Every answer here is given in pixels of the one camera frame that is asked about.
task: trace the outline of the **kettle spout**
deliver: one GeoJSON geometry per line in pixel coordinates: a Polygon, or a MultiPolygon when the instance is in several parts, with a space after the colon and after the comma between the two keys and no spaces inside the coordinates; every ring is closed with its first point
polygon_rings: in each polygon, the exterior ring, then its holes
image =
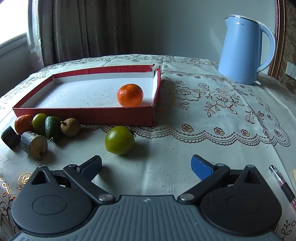
{"type": "Polygon", "coordinates": [[[225,21],[225,23],[226,23],[226,27],[228,28],[228,21],[229,21],[229,18],[225,18],[224,21],[225,21]]]}

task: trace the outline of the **blue kettle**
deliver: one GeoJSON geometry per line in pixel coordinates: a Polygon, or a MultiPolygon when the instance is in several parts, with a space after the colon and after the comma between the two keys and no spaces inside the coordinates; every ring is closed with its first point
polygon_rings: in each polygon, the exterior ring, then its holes
{"type": "Polygon", "coordinates": [[[257,82],[258,73],[272,62],[276,39],[273,31],[265,24],[240,16],[230,15],[225,19],[226,36],[220,57],[218,71],[225,77],[246,85],[257,82]],[[270,41],[270,52],[267,60],[260,65],[262,33],[270,41]]]}

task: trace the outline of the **kettle lid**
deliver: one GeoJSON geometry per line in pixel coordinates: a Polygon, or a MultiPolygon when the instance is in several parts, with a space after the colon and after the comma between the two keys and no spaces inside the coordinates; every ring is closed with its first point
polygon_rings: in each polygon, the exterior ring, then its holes
{"type": "Polygon", "coordinates": [[[247,19],[247,20],[250,20],[250,21],[252,21],[252,22],[254,22],[254,23],[259,24],[257,21],[255,21],[255,20],[253,20],[253,19],[251,19],[251,18],[245,17],[245,16],[241,16],[241,15],[231,14],[231,15],[229,15],[229,17],[244,18],[244,19],[247,19]]]}

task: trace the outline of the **white wall socket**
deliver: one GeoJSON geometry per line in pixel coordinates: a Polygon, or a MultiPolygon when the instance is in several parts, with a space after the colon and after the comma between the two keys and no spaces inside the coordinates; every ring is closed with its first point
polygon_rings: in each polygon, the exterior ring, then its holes
{"type": "Polygon", "coordinates": [[[296,65],[288,62],[285,74],[293,79],[296,79],[296,65]]]}

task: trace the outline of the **gray wall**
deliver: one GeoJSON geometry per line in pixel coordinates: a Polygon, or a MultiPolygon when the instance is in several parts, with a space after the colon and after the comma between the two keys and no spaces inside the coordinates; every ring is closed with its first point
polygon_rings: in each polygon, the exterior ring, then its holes
{"type": "MultiPolygon", "coordinates": [[[[275,0],[130,0],[132,52],[219,61],[230,14],[274,30],[275,0]]],[[[268,38],[263,35],[265,60],[268,38]]]]}
{"type": "Polygon", "coordinates": [[[27,45],[0,57],[0,97],[31,73],[32,66],[27,45]]]}

